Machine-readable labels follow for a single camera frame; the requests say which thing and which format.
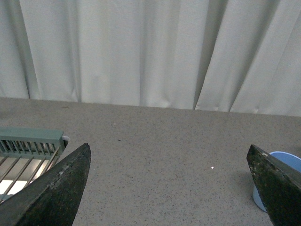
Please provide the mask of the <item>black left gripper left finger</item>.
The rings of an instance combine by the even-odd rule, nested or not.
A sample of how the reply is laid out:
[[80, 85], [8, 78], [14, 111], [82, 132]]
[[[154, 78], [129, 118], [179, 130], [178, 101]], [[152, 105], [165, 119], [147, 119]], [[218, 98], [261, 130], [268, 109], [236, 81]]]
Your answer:
[[0, 205], [2, 226], [71, 226], [87, 183], [91, 150], [78, 147]]

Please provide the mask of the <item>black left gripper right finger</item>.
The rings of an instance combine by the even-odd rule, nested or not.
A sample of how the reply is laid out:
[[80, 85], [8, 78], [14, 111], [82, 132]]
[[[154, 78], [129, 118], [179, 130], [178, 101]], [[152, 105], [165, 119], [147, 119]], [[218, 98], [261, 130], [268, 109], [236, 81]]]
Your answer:
[[301, 173], [261, 148], [246, 156], [259, 197], [275, 226], [301, 224]]

